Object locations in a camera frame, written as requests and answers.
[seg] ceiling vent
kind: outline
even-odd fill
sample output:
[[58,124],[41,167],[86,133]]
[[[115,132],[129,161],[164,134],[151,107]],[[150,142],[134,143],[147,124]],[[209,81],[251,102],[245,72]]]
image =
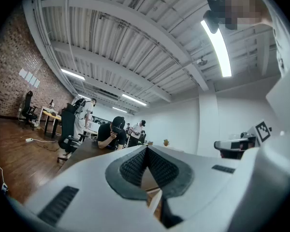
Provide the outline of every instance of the ceiling vent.
[[119,100],[118,96],[116,96],[116,95],[111,95],[111,94],[109,94],[109,93],[106,93],[106,92],[103,92],[103,91],[100,91],[100,90],[96,91],[96,95],[97,95],[98,97],[103,98],[103,99],[105,99],[105,100],[107,100],[107,101],[110,101],[110,102],[115,102],[115,103],[117,103],[118,100]]

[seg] person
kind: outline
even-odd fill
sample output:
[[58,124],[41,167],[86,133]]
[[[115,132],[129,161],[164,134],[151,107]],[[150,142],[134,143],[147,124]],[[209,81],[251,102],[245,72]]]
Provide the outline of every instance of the person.
[[143,130],[143,126],[145,127],[145,120],[142,120],[139,123],[136,123],[134,126],[130,127],[129,130],[132,132],[130,137],[130,146],[136,146],[139,142],[139,138],[141,135],[141,131]]
[[226,0],[226,16],[232,22],[254,26],[265,24],[273,28],[277,47],[276,58],[281,76],[290,69],[290,31],[281,13],[268,0]]
[[130,123],[127,124],[126,133],[129,132],[129,128],[130,128]]
[[145,137],[146,137],[146,133],[143,130],[143,131],[141,131],[141,136],[140,136],[140,139],[139,139],[139,141],[141,141],[142,144],[145,142]]
[[88,121],[91,119],[93,107],[97,100],[83,101],[75,112],[74,122],[74,138],[79,139],[80,135],[84,133],[84,128],[88,129]]
[[[121,129],[120,133],[113,131],[113,128],[117,127]],[[116,144],[118,143],[117,150],[123,148],[123,145],[126,142],[126,132],[124,130],[125,119],[123,117],[115,117],[112,123],[107,123],[100,125],[98,131],[98,147],[100,149],[116,149]]]

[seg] backpack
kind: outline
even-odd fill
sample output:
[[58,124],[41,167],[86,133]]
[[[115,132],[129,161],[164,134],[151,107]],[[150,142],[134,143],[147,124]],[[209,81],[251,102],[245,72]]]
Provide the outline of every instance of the backpack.
[[81,98],[79,100],[76,101],[76,103],[73,105],[73,107],[75,107],[75,110],[77,111],[77,109],[82,105],[82,107],[85,106],[85,98]]
[[86,101],[85,98],[81,98],[81,99],[76,101],[76,103],[73,105],[75,107],[75,115],[80,114],[83,111],[83,107],[85,106],[86,102],[88,102],[88,101]]

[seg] red brick wall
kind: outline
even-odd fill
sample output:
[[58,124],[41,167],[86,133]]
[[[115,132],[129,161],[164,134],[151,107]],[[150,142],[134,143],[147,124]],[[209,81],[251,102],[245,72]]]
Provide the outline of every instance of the red brick wall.
[[[21,69],[31,72],[41,82],[38,88],[18,75]],[[60,111],[73,100],[72,94],[56,78],[38,50],[27,26],[22,6],[15,8],[0,32],[0,115],[17,116],[25,95],[33,92],[31,106],[39,109],[54,99]]]

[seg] corrugated metal ceiling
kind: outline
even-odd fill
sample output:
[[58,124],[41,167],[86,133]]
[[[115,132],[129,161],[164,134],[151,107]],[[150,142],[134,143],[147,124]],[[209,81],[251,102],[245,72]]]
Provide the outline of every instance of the corrugated metal ceiling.
[[[193,64],[199,69],[205,81],[222,78],[215,51],[200,24],[200,15],[203,15],[203,10],[207,6],[206,0],[111,1],[142,13],[170,33],[188,51]],[[50,40],[68,44],[65,7],[43,7],[43,17]],[[181,65],[167,50],[167,46],[161,45],[156,39],[120,17],[79,7],[69,7],[68,17],[72,46],[124,66],[170,95],[197,87],[196,80],[186,70],[180,70]],[[275,59],[276,48],[269,27],[255,26],[237,31],[221,30],[229,52],[233,75],[257,68],[258,37],[255,34],[260,31],[268,30],[271,35],[270,62],[274,62],[272,59]],[[145,88],[124,75],[101,68],[99,63],[74,57],[75,68],[70,53],[55,51],[55,55],[61,67],[131,94],[148,104],[161,99],[152,92],[152,89]],[[204,66],[196,64],[196,60],[201,57],[207,60]],[[98,88],[85,82],[81,84],[72,77],[68,78],[77,90],[95,96],[94,92]],[[123,97],[119,97],[119,100],[139,107],[139,104]]]

